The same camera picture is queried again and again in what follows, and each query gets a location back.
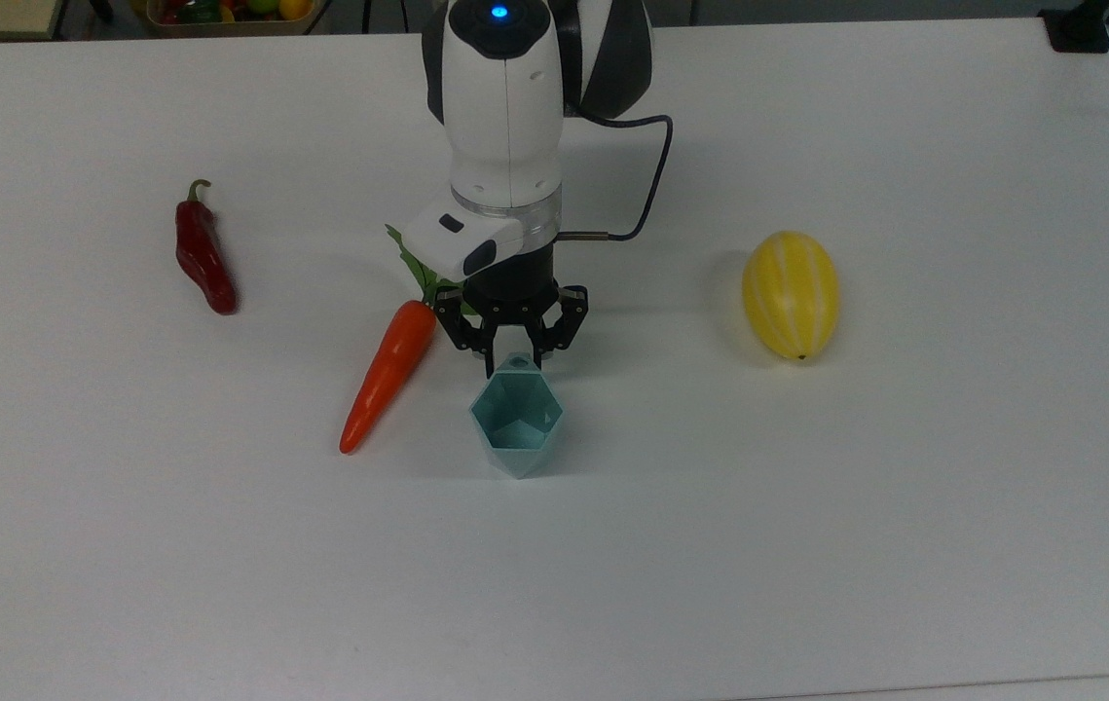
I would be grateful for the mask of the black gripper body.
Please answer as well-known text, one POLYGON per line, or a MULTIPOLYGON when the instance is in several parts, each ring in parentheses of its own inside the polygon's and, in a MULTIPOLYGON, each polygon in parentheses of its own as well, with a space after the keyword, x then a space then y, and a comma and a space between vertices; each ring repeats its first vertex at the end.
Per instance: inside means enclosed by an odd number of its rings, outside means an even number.
POLYGON ((545 312, 559 299, 554 245, 519 254, 466 280, 464 299, 480 316, 479 336, 490 345, 502 325, 520 325, 545 345, 545 312))

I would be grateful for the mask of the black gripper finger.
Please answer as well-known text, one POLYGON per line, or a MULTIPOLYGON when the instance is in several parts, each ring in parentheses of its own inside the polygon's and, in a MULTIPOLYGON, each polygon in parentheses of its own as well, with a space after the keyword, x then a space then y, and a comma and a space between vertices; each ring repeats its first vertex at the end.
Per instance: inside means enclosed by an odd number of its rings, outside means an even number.
POLYGON ((474 350, 484 360, 486 378, 491 379, 495 369, 495 338, 497 325, 491 316, 482 316, 477 325, 462 313, 465 297, 462 289, 437 287, 433 297, 435 318, 442 325, 449 341, 457 350, 474 350))
POLYGON ((545 315, 536 317, 533 329, 533 359, 537 368, 554 350, 567 350, 579 333, 580 325, 589 311, 586 285, 567 285, 558 289, 558 319, 553 325, 545 323, 545 315))

